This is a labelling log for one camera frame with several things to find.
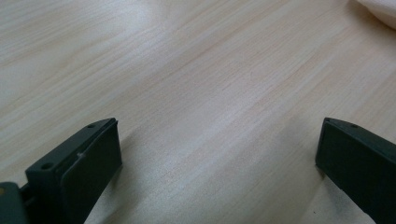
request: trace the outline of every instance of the white object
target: white object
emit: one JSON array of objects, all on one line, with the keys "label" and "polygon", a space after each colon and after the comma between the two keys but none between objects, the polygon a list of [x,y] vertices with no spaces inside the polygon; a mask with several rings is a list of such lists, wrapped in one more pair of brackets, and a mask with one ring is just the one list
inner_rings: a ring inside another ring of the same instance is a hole
[{"label": "white object", "polygon": [[358,0],[382,22],[396,29],[396,0]]}]

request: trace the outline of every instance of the wood grain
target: wood grain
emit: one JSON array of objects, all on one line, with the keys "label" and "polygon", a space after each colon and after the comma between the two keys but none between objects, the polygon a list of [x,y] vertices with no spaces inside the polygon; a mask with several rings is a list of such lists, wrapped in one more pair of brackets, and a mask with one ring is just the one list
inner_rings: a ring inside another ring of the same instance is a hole
[{"label": "wood grain", "polygon": [[0,180],[117,118],[87,223],[374,223],[315,167],[324,117],[396,142],[396,32],[355,1],[2,1]]}]

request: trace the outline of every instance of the black robotic claw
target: black robotic claw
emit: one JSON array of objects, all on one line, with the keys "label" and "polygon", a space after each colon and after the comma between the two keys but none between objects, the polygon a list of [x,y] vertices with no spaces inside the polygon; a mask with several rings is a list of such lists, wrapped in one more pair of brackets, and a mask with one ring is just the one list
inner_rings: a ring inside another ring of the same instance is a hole
[{"label": "black robotic claw", "polygon": [[0,183],[0,223],[84,223],[121,167],[115,119],[81,129],[26,170],[28,183]]},{"label": "black robotic claw", "polygon": [[376,223],[396,223],[396,146],[338,119],[323,121],[316,163]]}]

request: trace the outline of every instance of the table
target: table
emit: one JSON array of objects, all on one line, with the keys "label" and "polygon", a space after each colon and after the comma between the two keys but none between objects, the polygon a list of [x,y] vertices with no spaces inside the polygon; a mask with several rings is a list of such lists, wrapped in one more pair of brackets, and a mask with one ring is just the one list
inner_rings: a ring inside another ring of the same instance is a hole
[{"label": "table", "polygon": [[114,117],[86,223],[374,223],[314,162],[325,117],[396,142],[396,32],[355,1],[0,5],[1,181]]}]

